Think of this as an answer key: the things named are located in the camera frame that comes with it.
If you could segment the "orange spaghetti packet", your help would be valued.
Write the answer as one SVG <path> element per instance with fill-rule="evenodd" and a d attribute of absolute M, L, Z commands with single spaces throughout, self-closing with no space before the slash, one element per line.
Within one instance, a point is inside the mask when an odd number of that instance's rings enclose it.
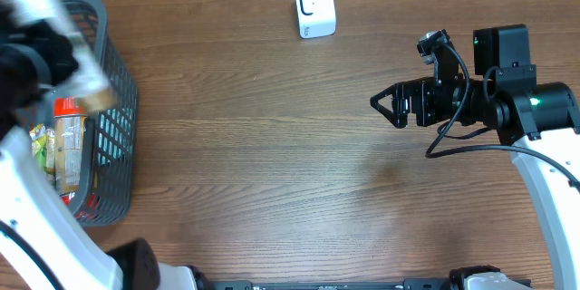
<path fill-rule="evenodd" d="M 87 114 L 73 97 L 54 101 L 55 180 L 62 201 L 69 205 L 81 180 L 82 145 Z"/>

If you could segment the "white tube with gold cap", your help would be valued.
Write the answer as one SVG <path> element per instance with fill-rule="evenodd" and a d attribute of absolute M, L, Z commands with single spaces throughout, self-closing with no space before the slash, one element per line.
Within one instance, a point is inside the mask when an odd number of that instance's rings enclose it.
<path fill-rule="evenodd" d="M 70 77 L 58 83 L 65 96 L 80 100 L 87 112 L 111 109 L 117 95 L 111 82 L 81 32 L 77 29 L 62 0 L 2 0 L 13 7 L 12 20 L 19 26 L 44 20 L 72 45 L 72 57 L 79 67 Z"/>

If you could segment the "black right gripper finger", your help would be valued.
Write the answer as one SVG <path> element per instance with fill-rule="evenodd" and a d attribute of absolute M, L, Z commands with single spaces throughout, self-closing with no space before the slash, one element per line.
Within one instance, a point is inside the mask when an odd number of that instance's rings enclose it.
<path fill-rule="evenodd" d="M 383 105 L 381 105 L 379 103 L 378 100 L 376 99 L 371 99 L 370 100 L 370 104 L 371 106 L 377 111 L 379 112 L 390 124 L 392 124 L 394 127 L 398 127 L 398 116 L 395 112 L 393 112 L 392 110 L 384 107 Z"/>
<path fill-rule="evenodd" d="M 370 104 L 371 105 L 378 105 L 379 100 L 384 99 L 389 95 L 392 95 L 394 93 L 394 90 L 395 90 L 395 85 L 392 85 L 392 86 L 384 89 L 383 91 L 380 91 L 379 93 L 373 95 L 370 99 Z"/>

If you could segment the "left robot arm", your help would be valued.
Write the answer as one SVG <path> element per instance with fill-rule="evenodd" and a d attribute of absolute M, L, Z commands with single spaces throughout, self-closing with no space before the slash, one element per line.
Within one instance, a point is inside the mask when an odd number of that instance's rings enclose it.
<path fill-rule="evenodd" d="M 1 252 L 35 289 L 196 289 L 190 266 L 86 228 L 126 216 L 139 96 L 100 0 L 1 4 Z"/>

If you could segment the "green tea snack packet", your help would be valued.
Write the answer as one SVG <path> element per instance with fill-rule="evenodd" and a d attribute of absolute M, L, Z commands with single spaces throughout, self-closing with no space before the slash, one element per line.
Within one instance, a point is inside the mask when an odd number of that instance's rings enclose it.
<path fill-rule="evenodd" d="M 56 183 L 54 129 L 38 124 L 29 131 L 29 135 L 32 140 L 32 154 L 47 182 L 54 188 Z"/>

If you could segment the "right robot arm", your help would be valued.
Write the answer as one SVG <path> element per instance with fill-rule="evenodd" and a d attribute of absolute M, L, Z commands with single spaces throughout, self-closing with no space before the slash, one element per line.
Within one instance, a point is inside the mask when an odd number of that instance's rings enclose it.
<path fill-rule="evenodd" d="M 428 159 L 505 151 L 524 180 L 551 260 L 555 286 L 579 286 L 579 104 L 562 82 L 540 84 L 523 24 L 472 36 L 469 71 L 445 30 L 430 32 L 417 50 L 431 77 L 398 82 L 370 105 L 395 128 L 414 114 L 436 125 Z"/>

